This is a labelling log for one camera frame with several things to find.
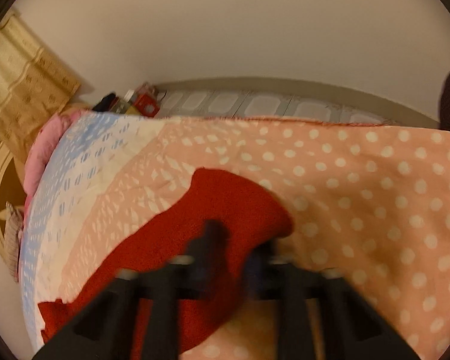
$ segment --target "gold curtain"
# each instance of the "gold curtain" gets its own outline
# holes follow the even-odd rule
[[[13,12],[0,24],[0,141],[25,162],[40,128],[80,86]]]

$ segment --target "bed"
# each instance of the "bed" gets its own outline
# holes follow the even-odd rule
[[[295,223],[280,251],[308,269],[339,268],[422,359],[448,347],[450,132],[90,113],[53,152],[26,223],[20,285],[36,350],[37,304],[72,301],[114,247],[185,193],[198,167],[274,193]],[[273,358],[272,305],[246,303],[183,356]]]

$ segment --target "patterned curtain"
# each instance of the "patterned curtain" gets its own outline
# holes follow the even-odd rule
[[[14,12],[0,24],[0,142],[25,162],[40,128],[80,86]]]

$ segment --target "white wall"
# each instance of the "white wall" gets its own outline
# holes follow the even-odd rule
[[[262,76],[319,81],[437,117],[450,71],[439,0],[18,0],[26,23],[96,102],[152,82]]]
[[[25,330],[19,285],[14,283],[0,257],[0,335],[19,360],[33,356]]]

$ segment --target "tiled floor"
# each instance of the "tiled floor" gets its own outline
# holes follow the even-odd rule
[[[280,93],[248,91],[173,91],[160,94],[158,117],[296,116],[335,123],[392,123],[359,109]]]

